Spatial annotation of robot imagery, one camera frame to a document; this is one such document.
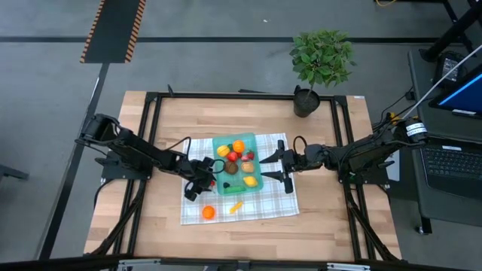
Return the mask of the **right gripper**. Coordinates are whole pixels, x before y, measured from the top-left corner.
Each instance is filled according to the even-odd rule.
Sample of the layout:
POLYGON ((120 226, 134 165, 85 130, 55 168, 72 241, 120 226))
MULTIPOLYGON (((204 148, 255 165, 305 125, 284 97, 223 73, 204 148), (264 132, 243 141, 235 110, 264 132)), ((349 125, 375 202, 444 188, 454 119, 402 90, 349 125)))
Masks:
POLYGON ((286 150, 284 141, 279 140, 278 149, 269 157, 261 160, 260 163, 276 163, 278 160, 281 161, 282 171, 262 172, 261 174, 265 177, 281 181, 284 184, 285 192, 287 194, 293 193, 294 185, 290 174, 305 170, 308 166, 306 156, 298 154, 292 149, 286 150))

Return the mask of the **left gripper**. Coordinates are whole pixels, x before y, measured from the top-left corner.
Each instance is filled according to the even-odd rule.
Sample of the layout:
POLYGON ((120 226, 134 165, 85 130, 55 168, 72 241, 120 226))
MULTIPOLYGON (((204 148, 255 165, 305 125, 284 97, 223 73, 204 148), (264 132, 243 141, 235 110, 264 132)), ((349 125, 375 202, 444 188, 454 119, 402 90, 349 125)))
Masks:
POLYGON ((203 192, 211 192, 211 181, 215 181, 217 172, 213 166, 215 160, 205 157, 203 160, 189 160, 182 164, 181 177, 187 181, 184 197, 194 202, 203 192))

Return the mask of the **teal translucent plastic container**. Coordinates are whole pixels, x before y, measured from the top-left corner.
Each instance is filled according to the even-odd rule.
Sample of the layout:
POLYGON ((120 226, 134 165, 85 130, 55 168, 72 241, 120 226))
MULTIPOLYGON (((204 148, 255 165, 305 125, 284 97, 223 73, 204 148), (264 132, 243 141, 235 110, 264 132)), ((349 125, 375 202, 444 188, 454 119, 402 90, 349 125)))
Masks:
POLYGON ((226 194, 224 192, 225 188, 223 187, 223 183, 229 183, 230 186, 245 187, 246 191, 242 193, 253 193, 263 188, 264 183, 261 176, 261 166, 258 159, 258 148, 257 148, 257 142, 256 142, 254 133, 249 132, 249 133, 242 133, 242 134, 236 134, 236 135, 215 137, 212 140, 212 146, 213 146, 214 158, 215 158, 214 172, 217 172, 216 186, 219 194, 221 194, 222 196, 233 196, 236 194, 241 194, 241 193, 226 194), (255 158, 253 160, 249 160, 249 162, 253 162, 255 166, 255 171, 253 173, 245 173, 243 170, 241 170, 241 164, 243 163, 243 161, 241 160, 241 157, 238 157, 238 160, 235 162, 239 167, 239 171, 237 174, 229 175, 224 171, 224 164, 229 160, 227 160, 226 157, 218 156, 216 150, 220 145, 232 145, 232 149, 233 149, 233 142, 236 140, 242 140, 245 143, 246 148, 242 153, 243 156, 245 155, 248 156, 249 151, 255 152, 255 158), (247 187, 243 181, 243 178, 246 176, 255 177, 258 181, 258 186, 247 187))

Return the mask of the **white checked cloth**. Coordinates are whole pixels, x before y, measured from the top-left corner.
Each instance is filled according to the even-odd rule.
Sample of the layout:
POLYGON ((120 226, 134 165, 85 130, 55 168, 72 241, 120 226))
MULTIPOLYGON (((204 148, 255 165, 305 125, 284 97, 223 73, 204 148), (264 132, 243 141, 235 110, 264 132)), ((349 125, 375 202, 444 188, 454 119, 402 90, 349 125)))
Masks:
MULTIPOLYGON (((264 159, 271 155, 277 148, 278 140, 287 144, 285 133, 255 135, 257 149, 255 158, 264 159)), ((190 160, 202 160, 205 157, 215 158, 212 139, 194 139, 191 143, 188 157, 190 160)), ((277 172, 282 170, 281 163, 261 164, 261 172, 277 172)), ((244 191, 234 195, 221 195, 223 184, 219 181, 212 191, 203 192, 197 196, 194 202, 184 197, 182 192, 181 225, 189 224, 212 224, 234 221, 250 221, 268 218, 278 218, 298 215, 300 213, 297 204, 296 190, 293 193, 285 193, 282 183, 272 178, 256 176, 261 189, 258 191, 244 191), (243 204, 233 213, 230 210, 239 202, 243 204), (203 217, 203 209, 211 206, 214 209, 214 217, 203 217)))

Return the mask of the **potted green plant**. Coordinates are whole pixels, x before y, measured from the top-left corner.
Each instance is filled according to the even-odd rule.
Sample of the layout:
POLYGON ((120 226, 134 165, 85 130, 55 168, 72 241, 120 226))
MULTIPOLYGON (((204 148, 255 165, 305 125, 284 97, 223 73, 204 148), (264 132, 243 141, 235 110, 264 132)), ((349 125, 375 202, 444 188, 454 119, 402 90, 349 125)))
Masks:
POLYGON ((308 117, 321 103, 314 87, 337 86, 348 80, 355 66, 352 43, 348 34, 339 30, 321 29, 302 32, 293 37, 291 56, 292 71, 300 81, 309 84, 308 88, 295 87, 294 113, 298 117, 308 117))

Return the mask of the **black bar with silver brackets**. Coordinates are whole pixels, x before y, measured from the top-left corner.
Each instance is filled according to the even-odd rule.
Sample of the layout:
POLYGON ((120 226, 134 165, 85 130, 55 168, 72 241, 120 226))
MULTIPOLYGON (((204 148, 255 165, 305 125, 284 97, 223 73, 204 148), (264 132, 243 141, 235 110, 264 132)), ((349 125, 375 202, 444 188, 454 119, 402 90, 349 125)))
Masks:
POLYGON ((172 257, 133 257, 128 254, 93 255, 0 263, 0 271, 100 271, 102 269, 128 268, 145 265, 180 266, 230 266, 250 270, 267 268, 305 268, 321 271, 468 271, 413 264, 404 261, 381 261, 361 259, 355 262, 290 261, 290 260, 214 260, 172 257))

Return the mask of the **black laptop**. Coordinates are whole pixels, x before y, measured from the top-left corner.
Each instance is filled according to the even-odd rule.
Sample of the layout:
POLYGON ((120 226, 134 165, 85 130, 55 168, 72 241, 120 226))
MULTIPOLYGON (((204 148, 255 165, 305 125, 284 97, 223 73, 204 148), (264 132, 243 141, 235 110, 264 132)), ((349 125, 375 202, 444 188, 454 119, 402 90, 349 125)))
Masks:
POLYGON ((413 135, 415 170, 433 190, 482 201, 482 142, 413 135))

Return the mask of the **black mat with orange stripes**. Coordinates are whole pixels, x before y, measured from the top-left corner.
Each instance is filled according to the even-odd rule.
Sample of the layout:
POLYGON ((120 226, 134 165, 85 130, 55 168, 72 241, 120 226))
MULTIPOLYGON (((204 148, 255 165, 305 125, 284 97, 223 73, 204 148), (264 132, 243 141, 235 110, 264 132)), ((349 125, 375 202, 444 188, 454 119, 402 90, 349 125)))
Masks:
POLYGON ((129 63, 146 0, 100 0, 80 63, 129 63))

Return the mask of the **white rod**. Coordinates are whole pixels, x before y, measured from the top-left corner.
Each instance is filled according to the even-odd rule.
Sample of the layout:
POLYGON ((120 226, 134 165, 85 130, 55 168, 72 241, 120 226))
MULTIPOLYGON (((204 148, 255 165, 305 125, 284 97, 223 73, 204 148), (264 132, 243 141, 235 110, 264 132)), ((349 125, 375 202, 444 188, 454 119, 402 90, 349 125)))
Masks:
MULTIPOLYGON (((460 60, 456 65, 452 65, 450 70, 446 71, 445 74, 442 74, 442 76, 435 83, 431 81, 431 88, 425 92, 424 96, 422 96, 421 98, 416 98, 416 104, 410 108, 410 110, 402 117, 402 119, 406 119, 410 115, 410 113, 414 111, 423 101, 425 101, 426 98, 430 95, 430 93, 435 90, 441 83, 443 83, 444 81, 449 82, 452 78, 456 78, 459 72, 462 71, 462 65, 465 63, 465 61, 468 60, 470 57, 474 56, 480 49, 482 49, 482 44, 476 49, 474 49, 469 55, 465 56, 462 60, 460 60)), ((417 92, 419 90, 419 84, 416 77, 417 73, 415 68, 415 59, 413 58, 413 54, 411 51, 408 52, 408 65, 410 68, 410 76, 413 83, 413 89, 415 92, 417 92)))

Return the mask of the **grey furniture leg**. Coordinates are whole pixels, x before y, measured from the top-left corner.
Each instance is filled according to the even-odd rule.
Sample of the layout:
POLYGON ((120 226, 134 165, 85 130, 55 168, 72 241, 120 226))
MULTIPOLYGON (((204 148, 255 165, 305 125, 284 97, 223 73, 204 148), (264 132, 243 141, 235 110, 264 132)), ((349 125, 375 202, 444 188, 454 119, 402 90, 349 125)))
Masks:
POLYGON ((0 164, 0 182, 4 177, 12 177, 20 180, 27 180, 29 178, 29 174, 0 164))

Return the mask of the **black power adapter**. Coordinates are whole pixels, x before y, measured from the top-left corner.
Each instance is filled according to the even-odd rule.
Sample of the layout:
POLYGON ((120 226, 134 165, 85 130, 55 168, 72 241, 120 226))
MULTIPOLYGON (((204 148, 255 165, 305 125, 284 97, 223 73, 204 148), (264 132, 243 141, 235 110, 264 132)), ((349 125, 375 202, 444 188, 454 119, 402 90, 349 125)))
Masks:
POLYGON ((455 51, 443 52, 437 60, 435 68, 434 82, 437 83, 443 76, 446 78, 439 83, 438 87, 445 88, 454 85, 464 73, 464 65, 460 65, 457 69, 450 73, 450 70, 454 68, 464 59, 461 53, 455 51))

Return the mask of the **monitor with blue screen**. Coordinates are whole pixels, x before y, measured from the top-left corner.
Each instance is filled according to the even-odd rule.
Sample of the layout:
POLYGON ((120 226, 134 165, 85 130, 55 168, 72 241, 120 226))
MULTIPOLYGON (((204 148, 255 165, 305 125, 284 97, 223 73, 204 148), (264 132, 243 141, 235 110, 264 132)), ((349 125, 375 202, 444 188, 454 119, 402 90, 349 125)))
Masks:
POLYGON ((436 96, 429 106, 455 115, 482 119, 482 63, 436 96))

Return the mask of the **black stand legs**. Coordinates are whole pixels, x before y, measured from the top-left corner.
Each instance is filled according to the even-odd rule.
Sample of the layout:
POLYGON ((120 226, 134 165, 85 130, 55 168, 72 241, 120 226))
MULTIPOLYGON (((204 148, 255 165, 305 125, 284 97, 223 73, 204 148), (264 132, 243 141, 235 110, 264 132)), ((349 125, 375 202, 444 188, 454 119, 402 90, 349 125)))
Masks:
POLYGON ((482 0, 468 0, 470 8, 458 18, 448 0, 440 0, 453 25, 427 50, 420 50, 420 56, 427 62, 434 62, 455 41, 461 41, 469 53, 474 52, 465 31, 476 21, 482 25, 482 0))

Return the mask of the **black metal table frame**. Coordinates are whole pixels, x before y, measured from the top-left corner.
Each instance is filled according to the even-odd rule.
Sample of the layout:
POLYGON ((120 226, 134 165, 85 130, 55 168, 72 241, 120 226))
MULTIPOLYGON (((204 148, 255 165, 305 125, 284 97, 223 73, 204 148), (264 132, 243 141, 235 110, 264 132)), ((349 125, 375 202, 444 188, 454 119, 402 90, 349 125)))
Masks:
MULTIPOLYGON (((254 132, 283 132, 288 145, 295 136, 309 143, 334 145, 371 132, 362 96, 350 96, 331 109, 325 96, 309 117, 294 115, 289 95, 251 93, 162 93, 154 103, 146 93, 128 91, 121 104, 123 126, 137 129, 142 112, 158 117, 154 140, 159 148, 195 139, 254 132)), ((374 256, 361 233, 352 236, 343 188, 333 172, 302 172, 294 178, 300 214, 259 221, 182 225, 182 181, 155 172, 147 184, 134 253, 137 256, 237 260, 350 261, 374 256)))

